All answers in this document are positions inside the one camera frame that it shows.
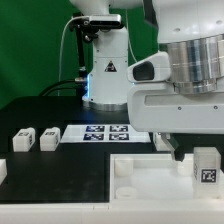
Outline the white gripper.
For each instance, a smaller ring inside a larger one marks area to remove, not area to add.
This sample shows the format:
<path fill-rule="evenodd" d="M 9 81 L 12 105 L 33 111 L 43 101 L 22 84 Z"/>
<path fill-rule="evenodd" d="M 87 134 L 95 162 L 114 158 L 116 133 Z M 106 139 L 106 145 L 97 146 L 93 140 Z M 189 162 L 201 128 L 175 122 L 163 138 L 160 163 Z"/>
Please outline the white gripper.
<path fill-rule="evenodd" d="M 180 95 L 168 83 L 138 83 L 128 93 L 131 126 L 139 132 L 161 132 L 171 158 L 185 154 L 170 133 L 224 134 L 224 93 Z"/>

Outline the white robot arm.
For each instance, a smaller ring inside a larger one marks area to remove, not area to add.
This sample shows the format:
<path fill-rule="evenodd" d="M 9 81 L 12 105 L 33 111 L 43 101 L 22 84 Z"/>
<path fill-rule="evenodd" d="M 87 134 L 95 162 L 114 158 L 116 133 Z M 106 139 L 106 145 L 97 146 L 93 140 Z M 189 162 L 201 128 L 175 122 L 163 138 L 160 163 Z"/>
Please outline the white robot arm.
<path fill-rule="evenodd" d="M 137 131 L 224 134 L 224 0 L 69 0 L 93 38 L 85 104 L 127 108 Z M 128 33 L 110 9 L 141 6 L 158 52 L 126 65 Z"/>

